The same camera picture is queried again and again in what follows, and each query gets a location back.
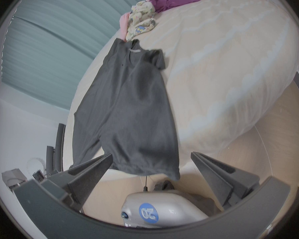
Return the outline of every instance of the clothing tag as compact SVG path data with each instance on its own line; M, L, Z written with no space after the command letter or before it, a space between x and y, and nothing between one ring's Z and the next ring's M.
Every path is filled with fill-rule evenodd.
M141 52L141 50L140 49L138 49L138 50L132 50L132 49L129 49L131 52L134 52L134 53L138 53L138 52Z

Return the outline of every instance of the curtain fold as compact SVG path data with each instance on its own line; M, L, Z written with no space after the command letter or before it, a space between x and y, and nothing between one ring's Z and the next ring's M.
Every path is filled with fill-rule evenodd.
M2 51L2 81L69 109L87 68L142 0L22 0Z

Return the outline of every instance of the mattress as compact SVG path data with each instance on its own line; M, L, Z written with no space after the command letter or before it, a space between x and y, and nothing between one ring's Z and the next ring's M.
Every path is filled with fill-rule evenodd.
M201 0L155 16L136 36L143 49L162 49L162 72L178 134L180 167L192 151L217 153L251 129L292 82L299 33L270 0ZM80 81L65 131L63 167L73 164L74 113L117 32ZM102 149L95 156L102 155ZM130 177L109 170L102 179Z

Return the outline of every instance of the black wheel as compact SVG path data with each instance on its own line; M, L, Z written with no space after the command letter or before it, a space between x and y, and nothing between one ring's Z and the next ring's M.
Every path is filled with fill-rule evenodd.
M161 190L172 190L175 189L174 186L170 181L163 181L156 183L154 187L154 191L161 191Z

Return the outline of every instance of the patterned cloth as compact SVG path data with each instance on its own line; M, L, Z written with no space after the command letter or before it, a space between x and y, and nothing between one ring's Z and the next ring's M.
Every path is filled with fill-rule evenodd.
M140 1L132 6L132 11L128 17L126 41L152 30L156 26L154 15L155 8L151 2Z

